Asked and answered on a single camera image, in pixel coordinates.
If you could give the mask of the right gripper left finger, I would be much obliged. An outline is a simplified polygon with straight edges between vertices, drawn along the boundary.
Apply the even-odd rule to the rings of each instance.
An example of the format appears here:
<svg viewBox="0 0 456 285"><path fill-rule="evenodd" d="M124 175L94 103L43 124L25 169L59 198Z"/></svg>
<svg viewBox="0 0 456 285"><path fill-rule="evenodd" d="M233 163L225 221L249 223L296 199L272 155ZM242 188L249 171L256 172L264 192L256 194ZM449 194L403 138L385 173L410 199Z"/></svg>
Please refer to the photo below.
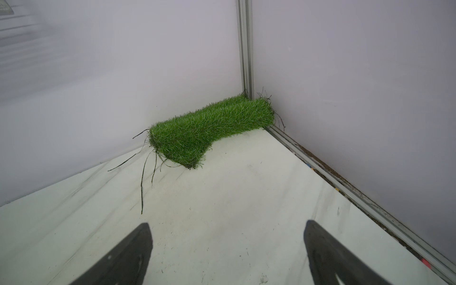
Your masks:
<svg viewBox="0 0 456 285"><path fill-rule="evenodd" d="M150 226L141 223L72 284L142 285L152 250Z"/></svg>

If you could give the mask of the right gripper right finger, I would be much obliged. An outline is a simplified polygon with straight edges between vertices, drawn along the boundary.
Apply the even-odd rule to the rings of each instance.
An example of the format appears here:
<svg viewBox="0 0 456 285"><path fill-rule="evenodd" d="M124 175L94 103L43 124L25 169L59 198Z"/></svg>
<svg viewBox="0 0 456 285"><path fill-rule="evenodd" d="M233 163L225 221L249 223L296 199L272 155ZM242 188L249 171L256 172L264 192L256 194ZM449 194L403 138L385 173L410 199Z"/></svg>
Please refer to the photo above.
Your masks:
<svg viewBox="0 0 456 285"><path fill-rule="evenodd" d="M304 243L315 285L388 285L320 224L308 220Z"/></svg>

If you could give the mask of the green artificial grass mat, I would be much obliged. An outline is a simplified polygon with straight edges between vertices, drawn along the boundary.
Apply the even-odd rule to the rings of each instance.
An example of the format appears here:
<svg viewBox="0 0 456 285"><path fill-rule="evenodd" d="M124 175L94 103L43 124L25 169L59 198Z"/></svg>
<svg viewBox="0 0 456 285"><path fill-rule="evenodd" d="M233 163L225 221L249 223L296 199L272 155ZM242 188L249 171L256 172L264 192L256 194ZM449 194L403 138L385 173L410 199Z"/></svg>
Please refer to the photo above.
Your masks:
<svg viewBox="0 0 456 285"><path fill-rule="evenodd" d="M218 140L274 123L275 111L266 98L244 94L158 122L149 129L150 145L158 155L187 169L197 168Z"/></svg>

